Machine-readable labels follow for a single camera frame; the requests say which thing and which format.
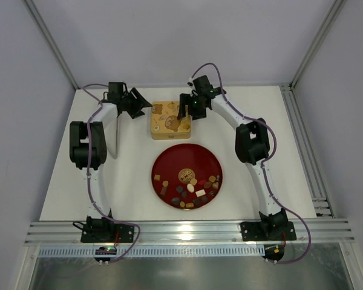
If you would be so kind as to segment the silver tin lid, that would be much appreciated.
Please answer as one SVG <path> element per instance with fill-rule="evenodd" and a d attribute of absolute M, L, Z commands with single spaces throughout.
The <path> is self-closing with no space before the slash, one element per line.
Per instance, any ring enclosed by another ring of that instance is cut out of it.
<path fill-rule="evenodd" d="M 192 130 L 191 116 L 177 119 L 178 101 L 155 101 L 151 108 L 150 131 L 188 132 Z"/>

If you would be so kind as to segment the gold chocolate tin box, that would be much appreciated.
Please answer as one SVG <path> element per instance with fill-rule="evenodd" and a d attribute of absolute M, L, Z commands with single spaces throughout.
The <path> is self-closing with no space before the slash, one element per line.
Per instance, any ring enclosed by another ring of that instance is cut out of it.
<path fill-rule="evenodd" d="M 185 140 L 191 137 L 191 131 L 186 132 L 174 132 L 170 131 L 151 131 L 151 137 L 153 140 Z"/>

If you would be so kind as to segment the silver metal tongs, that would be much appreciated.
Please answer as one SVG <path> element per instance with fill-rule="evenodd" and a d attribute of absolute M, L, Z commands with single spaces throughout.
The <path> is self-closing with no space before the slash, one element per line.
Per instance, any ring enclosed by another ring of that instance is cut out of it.
<path fill-rule="evenodd" d="M 116 118 L 114 124 L 114 146 L 113 146 L 113 158 L 116 160 L 118 157 L 118 149 L 119 149 L 119 119 Z"/>

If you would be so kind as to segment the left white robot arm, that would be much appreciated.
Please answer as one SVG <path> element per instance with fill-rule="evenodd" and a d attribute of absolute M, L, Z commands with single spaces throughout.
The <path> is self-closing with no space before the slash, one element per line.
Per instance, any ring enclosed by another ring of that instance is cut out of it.
<path fill-rule="evenodd" d="M 72 121 L 69 126 L 70 161 L 81 171 L 90 202 L 85 222 L 74 221 L 82 243 L 132 243 L 137 225 L 113 218 L 108 202 L 103 167 L 108 157 L 105 129 L 126 112 L 132 119 L 144 115 L 151 104 L 136 88 L 124 82 L 110 82 L 97 108 L 87 121 Z"/>

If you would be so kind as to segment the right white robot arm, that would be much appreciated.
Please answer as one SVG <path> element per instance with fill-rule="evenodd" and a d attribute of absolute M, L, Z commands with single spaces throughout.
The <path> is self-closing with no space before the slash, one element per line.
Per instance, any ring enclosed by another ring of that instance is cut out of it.
<path fill-rule="evenodd" d="M 267 160 L 270 157 L 268 128 L 264 119 L 248 117 L 233 105 L 222 87 L 213 87 L 207 76 L 188 82 L 191 93 L 180 94 L 178 118 L 190 115 L 193 120 L 206 117 L 210 109 L 235 130 L 235 154 L 248 168 L 259 204 L 259 221 L 240 224 L 243 241 L 296 240 L 293 223 L 273 197 Z"/>

